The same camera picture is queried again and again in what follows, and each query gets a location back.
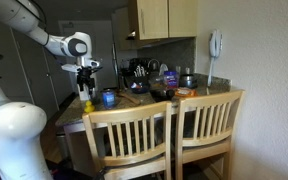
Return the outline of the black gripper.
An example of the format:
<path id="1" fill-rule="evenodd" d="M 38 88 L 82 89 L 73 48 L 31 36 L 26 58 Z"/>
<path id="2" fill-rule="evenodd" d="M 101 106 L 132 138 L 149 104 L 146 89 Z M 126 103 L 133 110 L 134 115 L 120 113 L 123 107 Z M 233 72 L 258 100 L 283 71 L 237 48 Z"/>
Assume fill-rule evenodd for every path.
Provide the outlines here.
<path id="1" fill-rule="evenodd" d="M 89 94 L 95 88 L 95 80 L 91 77 L 94 70 L 90 67 L 82 67 L 77 73 L 77 84 L 81 91 L 86 90 Z"/>

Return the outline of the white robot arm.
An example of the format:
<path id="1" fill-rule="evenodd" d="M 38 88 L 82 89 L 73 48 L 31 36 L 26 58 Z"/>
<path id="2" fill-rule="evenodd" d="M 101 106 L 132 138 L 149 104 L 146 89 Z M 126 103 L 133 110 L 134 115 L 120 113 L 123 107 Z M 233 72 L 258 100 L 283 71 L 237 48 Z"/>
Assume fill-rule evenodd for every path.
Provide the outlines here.
<path id="1" fill-rule="evenodd" d="M 65 69 L 84 74 L 100 66 L 92 59 L 88 34 L 55 36 L 39 27 L 39 14 L 29 0 L 0 0 L 0 22 L 24 33 L 54 55 L 75 57 Z M 0 87 L 0 177 L 2 180 L 53 180 L 40 145 L 47 122 L 43 109 L 26 102 L 12 102 Z"/>

